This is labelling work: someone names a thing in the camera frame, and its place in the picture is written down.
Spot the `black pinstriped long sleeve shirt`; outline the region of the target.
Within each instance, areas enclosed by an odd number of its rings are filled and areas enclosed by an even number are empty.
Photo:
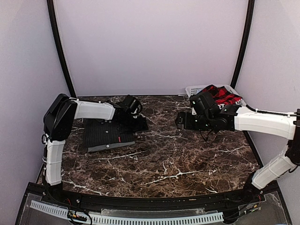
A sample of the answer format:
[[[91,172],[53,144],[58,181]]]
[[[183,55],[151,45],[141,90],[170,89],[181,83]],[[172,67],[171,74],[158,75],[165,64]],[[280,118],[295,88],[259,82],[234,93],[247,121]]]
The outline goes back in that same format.
[[[133,132],[112,120],[87,119],[84,142],[86,147],[135,141]]]

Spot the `grey shirt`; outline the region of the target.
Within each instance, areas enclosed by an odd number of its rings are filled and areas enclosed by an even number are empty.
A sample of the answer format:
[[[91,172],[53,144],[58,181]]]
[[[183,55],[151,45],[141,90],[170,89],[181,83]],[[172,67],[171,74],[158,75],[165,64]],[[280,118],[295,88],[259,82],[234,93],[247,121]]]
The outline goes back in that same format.
[[[129,145],[132,145],[132,144],[135,144],[135,141],[98,145],[98,146],[94,146],[94,147],[88,147],[88,152],[97,152],[97,151],[101,151],[101,150],[109,150],[109,149],[129,146]]]

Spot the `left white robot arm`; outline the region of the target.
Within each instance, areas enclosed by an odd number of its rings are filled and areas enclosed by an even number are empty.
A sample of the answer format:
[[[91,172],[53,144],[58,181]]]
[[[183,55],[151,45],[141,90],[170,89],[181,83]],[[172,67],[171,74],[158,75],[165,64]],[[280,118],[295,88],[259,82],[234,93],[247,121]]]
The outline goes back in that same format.
[[[88,147],[97,151],[133,144],[134,141],[127,135],[148,130],[146,118],[141,115],[142,110],[141,102],[131,95],[113,103],[84,101],[59,94],[43,118],[44,179],[52,186],[48,190],[48,197],[55,204],[66,201],[66,193],[56,185],[62,183],[62,153],[74,120],[85,119],[93,123],[88,130]]]

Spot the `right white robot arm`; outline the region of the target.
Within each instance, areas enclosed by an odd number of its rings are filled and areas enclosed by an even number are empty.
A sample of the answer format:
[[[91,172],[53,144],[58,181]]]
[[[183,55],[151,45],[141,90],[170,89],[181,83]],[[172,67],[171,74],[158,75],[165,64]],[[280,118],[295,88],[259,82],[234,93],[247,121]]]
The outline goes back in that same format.
[[[272,181],[300,166],[300,112],[272,112],[250,106],[226,105],[221,110],[198,108],[196,114],[179,112],[179,129],[241,131],[248,133],[263,166],[250,174],[239,199],[250,203]]]

